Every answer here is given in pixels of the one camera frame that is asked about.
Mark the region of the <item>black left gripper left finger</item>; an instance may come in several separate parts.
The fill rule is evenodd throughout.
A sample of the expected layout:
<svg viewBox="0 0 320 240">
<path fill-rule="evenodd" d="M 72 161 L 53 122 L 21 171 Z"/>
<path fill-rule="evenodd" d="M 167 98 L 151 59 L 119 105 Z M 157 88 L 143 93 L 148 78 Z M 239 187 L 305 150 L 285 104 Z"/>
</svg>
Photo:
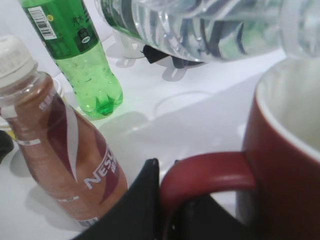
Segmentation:
<svg viewBox="0 0 320 240">
<path fill-rule="evenodd" d="M 159 240 L 159 161 L 145 161 L 124 196 L 75 240 Z"/>
</svg>

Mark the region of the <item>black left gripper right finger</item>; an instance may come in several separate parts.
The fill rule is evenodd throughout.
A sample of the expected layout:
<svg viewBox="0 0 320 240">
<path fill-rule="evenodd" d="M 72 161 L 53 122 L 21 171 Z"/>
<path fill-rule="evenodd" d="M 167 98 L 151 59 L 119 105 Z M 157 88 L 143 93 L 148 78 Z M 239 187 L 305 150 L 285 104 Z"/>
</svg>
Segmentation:
<svg viewBox="0 0 320 240">
<path fill-rule="evenodd" d="M 176 161 L 169 170 L 170 237 L 240 240 L 242 225 L 211 196 L 231 186 L 215 163 Z"/>
</svg>

